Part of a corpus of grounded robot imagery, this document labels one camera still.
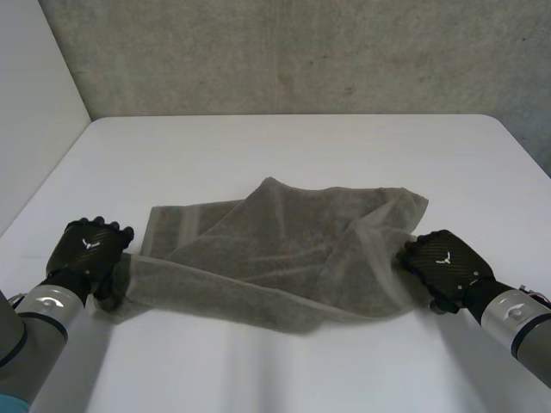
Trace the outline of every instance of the robotic hand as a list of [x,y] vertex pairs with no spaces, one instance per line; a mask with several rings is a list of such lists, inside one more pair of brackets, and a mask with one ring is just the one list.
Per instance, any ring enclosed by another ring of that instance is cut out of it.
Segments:
[[539,293],[496,281],[490,266],[450,231],[407,243],[398,254],[434,300],[437,314],[467,308],[481,327],[551,387],[551,305]]
[[108,291],[115,264],[133,238],[131,227],[120,230],[117,222],[105,224],[102,217],[72,221],[48,260],[42,285],[68,287],[84,304],[88,294]]
[[82,218],[66,228],[46,265],[46,279],[23,299],[0,292],[0,411],[26,411],[69,338],[89,294],[110,291],[133,229]]

